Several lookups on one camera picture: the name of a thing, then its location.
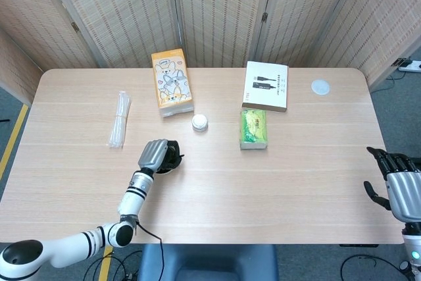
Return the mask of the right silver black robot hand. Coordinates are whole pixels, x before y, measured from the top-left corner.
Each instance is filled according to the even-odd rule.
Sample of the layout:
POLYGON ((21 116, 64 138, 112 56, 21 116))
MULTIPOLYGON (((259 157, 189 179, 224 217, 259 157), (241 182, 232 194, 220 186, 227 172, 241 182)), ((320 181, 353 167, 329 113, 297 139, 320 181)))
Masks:
POLYGON ((405 224, 420 222, 420 165, 402 153, 367 147, 385 182, 387 197, 378 195, 369 181, 364 188, 369 198, 405 224))

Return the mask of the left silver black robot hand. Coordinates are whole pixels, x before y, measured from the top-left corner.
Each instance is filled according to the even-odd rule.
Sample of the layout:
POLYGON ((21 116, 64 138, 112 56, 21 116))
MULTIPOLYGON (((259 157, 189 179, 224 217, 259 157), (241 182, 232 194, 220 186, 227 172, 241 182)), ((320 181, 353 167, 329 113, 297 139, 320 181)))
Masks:
POLYGON ((184 155, 175 140, 159 139, 149 141, 141 154, 138 165, 148 176, 167 174, 179 167, 184 155))

